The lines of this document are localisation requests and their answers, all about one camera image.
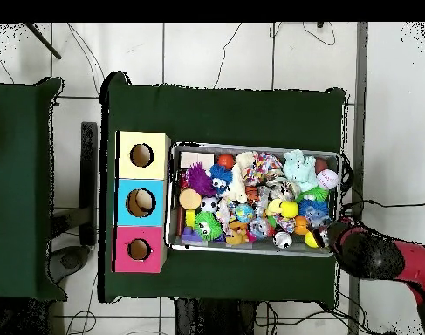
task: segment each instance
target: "green cloth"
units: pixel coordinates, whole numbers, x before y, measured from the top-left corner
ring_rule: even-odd
[[[208,297],[320,301],[334,306],[335,261],[329,258],[261,256],[169,250],[160,274],[111,272],[115,131],[162,132],[192,140],[256,147],[339,152],[345,94],[330,92],[202,90],[173,85],[128,85],[114,72],[102,86],[108,102],[102,118],[107,142],[106,300],[126,297]]]
[[[0,297],[65,299],[46,272],[49,118],[61,84],[0,85]]]

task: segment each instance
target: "baseball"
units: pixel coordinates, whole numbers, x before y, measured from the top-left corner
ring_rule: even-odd
[[[324,190],[331,190],[338,185],[338,174],[331,169],[320,171],[317,176],[318,186]]]

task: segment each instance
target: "yellow box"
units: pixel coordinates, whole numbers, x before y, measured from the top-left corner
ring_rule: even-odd
[[[170,139],[164,133],[119,131],[116,152],[118,145],[121,179],[167,179]]]

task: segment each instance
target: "green spiky ball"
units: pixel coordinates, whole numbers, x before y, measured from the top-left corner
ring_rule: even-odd
[[[196,215],[194,229],[202,240],[208,242],[217,239],[222,234],[222,225],[216,220],[212,212],[200,212]]]

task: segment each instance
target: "round hole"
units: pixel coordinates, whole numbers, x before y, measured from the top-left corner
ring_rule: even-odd
[[[144,261],[150,256],[152,249],[144,239],[134,239],[128,244],[127,252],[136,261]]]
[[[135,217],[147,217],[153,212],[156,206],[156,200],[150,191],[139,188],[130,191],[125,206],[130,215],[134,215]]]
[[[136,167],[147,167],[153,162],[153,150],[147,144],[137,144],[130,152],[130,161]]]

